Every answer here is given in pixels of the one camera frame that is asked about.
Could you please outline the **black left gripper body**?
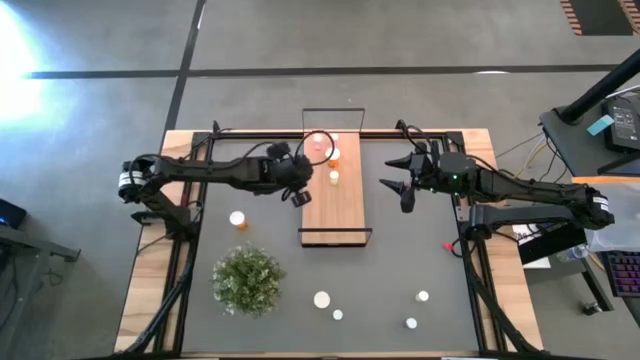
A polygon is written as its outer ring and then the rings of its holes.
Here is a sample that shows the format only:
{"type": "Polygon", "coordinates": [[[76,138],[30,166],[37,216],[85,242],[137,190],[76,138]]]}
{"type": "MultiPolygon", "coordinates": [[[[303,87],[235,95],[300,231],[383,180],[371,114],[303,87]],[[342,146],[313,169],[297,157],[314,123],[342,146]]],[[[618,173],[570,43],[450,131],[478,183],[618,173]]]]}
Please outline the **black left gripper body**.
{"type": "Polygon", "coordinates": [[[266,153],[270,159],[268,170],[276,185],[283,189],[281,200],[291,200],[296,208],[310,203],[311,194],[305,190],[313,175],[309,158],[304,154],[291,154],[286,142],[270,144],[266,153]]]}

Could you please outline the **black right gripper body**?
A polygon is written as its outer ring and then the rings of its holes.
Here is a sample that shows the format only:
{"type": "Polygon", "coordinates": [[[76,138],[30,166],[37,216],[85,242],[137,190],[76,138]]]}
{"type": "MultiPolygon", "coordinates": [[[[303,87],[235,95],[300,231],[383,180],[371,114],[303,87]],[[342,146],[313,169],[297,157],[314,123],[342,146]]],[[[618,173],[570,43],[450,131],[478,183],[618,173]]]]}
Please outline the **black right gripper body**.
{"type": "Polygon", "coordinates": [[[410,180],[405,184],[406,189],[400,195],[400,206],[403,213],[411,213],[415,206],[415,192],[423,187],[422,183],[433,177],[436,166],[430,152],[433,142],[418,142],[414,146],[415,156],[409,168],[401,168],[410,173],[410,180]]]}

